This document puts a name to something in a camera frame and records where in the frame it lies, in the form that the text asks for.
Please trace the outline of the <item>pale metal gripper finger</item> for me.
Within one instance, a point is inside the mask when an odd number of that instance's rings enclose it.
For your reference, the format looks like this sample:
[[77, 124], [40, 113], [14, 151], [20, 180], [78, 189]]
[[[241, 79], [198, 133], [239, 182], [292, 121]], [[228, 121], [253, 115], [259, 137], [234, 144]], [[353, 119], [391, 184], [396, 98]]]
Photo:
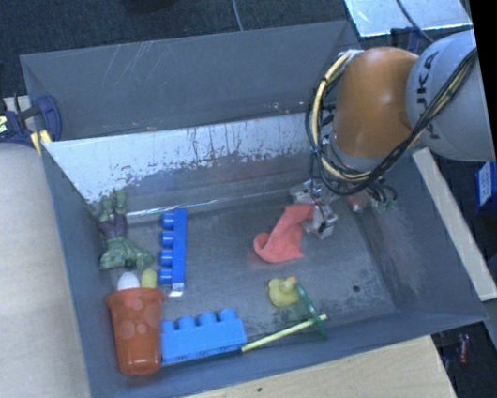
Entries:
[[294, 204], [316, 205], [316, 203], [320, 203], [319, 191], [312, 180], [294, 185], [289, 189], [289, 193]]
[[316, 236], [318, 239], [326, 239], [333, 233], [339, 217], [331, 206], [315, 207], [310, 219], [302, 223], [306, 233]]

